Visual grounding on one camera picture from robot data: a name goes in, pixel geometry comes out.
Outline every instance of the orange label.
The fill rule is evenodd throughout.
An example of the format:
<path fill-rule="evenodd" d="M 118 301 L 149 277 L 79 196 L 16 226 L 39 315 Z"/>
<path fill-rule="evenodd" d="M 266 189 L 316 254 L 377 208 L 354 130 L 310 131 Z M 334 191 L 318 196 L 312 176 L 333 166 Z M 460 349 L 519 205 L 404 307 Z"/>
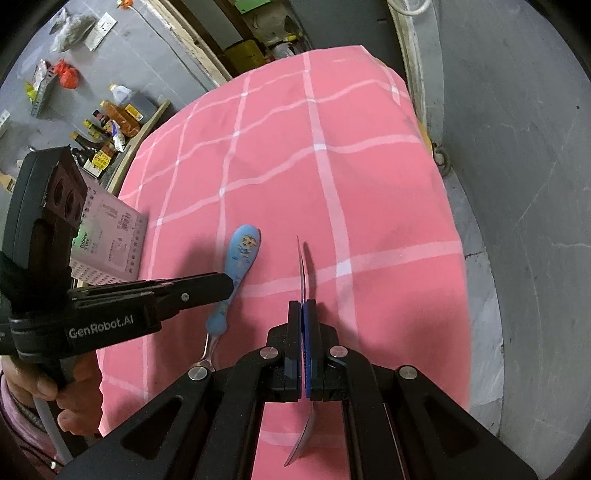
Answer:
<path fill-rule="evenodd" d="M 141 113 L 139 113 L 136 107 L 131 105 L 131 103 L 125 107 L 125 111 L 129 113 L 132 117 L 134 117 L 138 122 L 141 122 L 144 118 L 144 116 Z"/>

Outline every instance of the black strap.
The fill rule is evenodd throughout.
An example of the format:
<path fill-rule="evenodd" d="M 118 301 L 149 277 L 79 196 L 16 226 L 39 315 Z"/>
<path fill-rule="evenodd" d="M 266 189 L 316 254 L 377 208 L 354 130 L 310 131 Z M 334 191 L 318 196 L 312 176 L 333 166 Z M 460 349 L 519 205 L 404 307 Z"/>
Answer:
<path fill-rule="evenodd" d="M 68 266 L 56 281 L 40 285 L 29 272 L 0 252 L 0 291 L 13 304 L 13 310 L 26 311 L 61 308 L 68 301 L 72 269 Z"/>

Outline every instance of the green object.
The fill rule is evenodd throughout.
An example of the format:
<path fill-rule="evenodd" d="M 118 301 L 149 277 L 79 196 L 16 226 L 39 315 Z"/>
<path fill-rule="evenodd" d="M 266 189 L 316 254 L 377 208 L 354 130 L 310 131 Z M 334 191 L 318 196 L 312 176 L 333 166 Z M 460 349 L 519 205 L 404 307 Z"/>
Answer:
<path fill-rule="evenodd" d="M 234 6 L 241 14 L 245 14 L 250 10 L 260 7 L 261 5 L 270 4 L 271 0 L 238 0 Z"/>

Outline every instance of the blue spoon handle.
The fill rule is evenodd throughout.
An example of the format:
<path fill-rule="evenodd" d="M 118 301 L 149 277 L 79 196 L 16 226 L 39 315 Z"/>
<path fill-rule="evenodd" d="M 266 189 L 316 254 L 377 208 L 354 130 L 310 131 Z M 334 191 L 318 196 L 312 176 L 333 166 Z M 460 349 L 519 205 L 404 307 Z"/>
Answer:
<path fill-rule="evenodd" d="M 207 319 L 207 332 L 210 335 L 223 335 L 228 329 L 228 308 L 238 287 L 251 269 L 261 245 L 261 233 L 252 225 L 242 225 L 230 240 L 226 254 L 224 273 L 234 282 L 234 292 L 227 300 L 217 304 L 214 312 Z"/>

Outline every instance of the pink sleeve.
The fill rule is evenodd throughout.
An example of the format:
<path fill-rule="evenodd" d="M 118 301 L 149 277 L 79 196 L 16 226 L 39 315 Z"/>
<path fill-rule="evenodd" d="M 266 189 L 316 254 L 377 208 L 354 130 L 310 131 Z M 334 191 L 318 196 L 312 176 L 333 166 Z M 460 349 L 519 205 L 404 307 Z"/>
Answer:
<path fill-rule="evenodd" d="M 17 407 L 0 370 L 0 414 L 12 430 L 18 446 L 46 480 L 54 480 L 61 463 L 47 433 L 33 425 Z"/>

